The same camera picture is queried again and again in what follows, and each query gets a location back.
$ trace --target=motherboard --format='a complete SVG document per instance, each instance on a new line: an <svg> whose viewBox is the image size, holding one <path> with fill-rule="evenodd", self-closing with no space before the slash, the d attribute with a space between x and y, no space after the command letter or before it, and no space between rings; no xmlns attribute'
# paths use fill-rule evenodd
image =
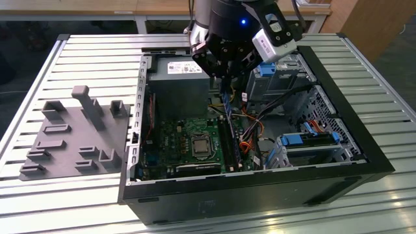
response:
<svg viewBox="0 0 416 234"><path fill-rule="evenodd" d="M204 174L220 174L231 170L230 144L222 136L226 118L191 118L167 120L160 123L158 146L146 150L144 172L151 179L164 179ZM243 133L242 119L234 118L234 134ZM251 169L251 162L242 170Z"/></svg>

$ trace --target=green circuit board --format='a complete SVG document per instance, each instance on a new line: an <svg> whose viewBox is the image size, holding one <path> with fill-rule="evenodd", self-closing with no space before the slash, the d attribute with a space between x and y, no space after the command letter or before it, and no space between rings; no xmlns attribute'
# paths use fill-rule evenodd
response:
<svg viewBox="0 0 416 234"><path fill-rule="evenodd" d="M235 118L236 136L243 131L242 120ZM196 157L192 141L195 137L208 140L210 156ZM216 118L192 118L179 121L163 121L159 129L159 150L147 154L147 163L152 179L166 178L166 169L179 164L220 163L226 172L222 140Z"/></svg>

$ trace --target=aluminum table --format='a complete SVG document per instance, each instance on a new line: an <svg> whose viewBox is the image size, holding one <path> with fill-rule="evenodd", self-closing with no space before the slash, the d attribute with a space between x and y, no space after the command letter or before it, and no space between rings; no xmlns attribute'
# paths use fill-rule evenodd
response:
<svg viewBox="0 0 416 234"><path fill-rule="evenodd" d="M406 233L416 226L416 114L348 39L307 34L315 50L396 172L334 203L186 223L144 226L118 205L120 174L19 181L47 100L79 106L75 85L102 105L122 99L134 112L143 47L187 46L184 35L60 37L0 142L0 233Z"/></svg>

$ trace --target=blue latch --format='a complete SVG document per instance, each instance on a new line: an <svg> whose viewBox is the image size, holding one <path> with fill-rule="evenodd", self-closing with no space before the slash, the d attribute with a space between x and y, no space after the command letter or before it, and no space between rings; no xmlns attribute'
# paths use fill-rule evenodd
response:
<svg viewBox="0 0 416 234"><path fill-rule="evenodd" d="M268 157L267 157L267 160L266 160L266 163L264 163L266 166L268 165L271 159L274 158L275 153L276 153L276 150L274 149L272 152L271 152L271 154L270 154Z"/></svg>
<svg viewBox="0 0 416 234"><path fill-rule="evenodd" d="M310 133L312 133L314 136L318 136L316 131L314 131L314 129L311 128L311 125L307 122L304 122L304 126L306 126L307 130L310 131Z"/></svg>
<svg viewBox="0 0 416 234"><path fill-rule="evenodd" d="M288 145L287 137L283 136L283 137L280 138L280 140L282 140L282 144L283 144L284 146L287 146L287 145Z"/></svg>
<svg viewBox="0 0 416 234"><path fill-rule="evenodd" d="M304 143L299 134L286 135L286 137L290 145L302 145Z"/></svg>
<svg viewBox="0 0 416 234"><path fill-rule="evenodd" d="M259 73L262 77L272 77L275 75L276 72L276 66L274 63L262 63L258 66L259 69Z"/></svg>
<svg viewBox="0 0 416 234"><path fill-rule="evenodd" d="M334 140L336 141L336 143L339 143L340 138L339 138L339 134L336 132L332 132L332 137L334 137Z"/></svg>

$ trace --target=wooden table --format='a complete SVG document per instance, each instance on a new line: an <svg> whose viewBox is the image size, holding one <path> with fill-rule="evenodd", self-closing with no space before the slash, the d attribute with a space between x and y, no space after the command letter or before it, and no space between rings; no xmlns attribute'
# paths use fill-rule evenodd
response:
<svg viewBox="0 0 416 234"><path fill-rule="evenodd" d="M287 20L298 20L291 0L279 0ZM310 33L319 33L328 8L300 7ZM0 0L3 21L135 20L140 34L147 20L190 20L188 0Z"/></svg>
<svg viewBox="0 0 416 234"><path fill-rule="evenodd" d="M279 0L279 8L287 20L298 20L291 0ZM300 7L306 21L311 21L308 33L319 33L330 8ZM147 34L147 20L190 20L188 0L138 0L136 24L140 34Z"/></svg>

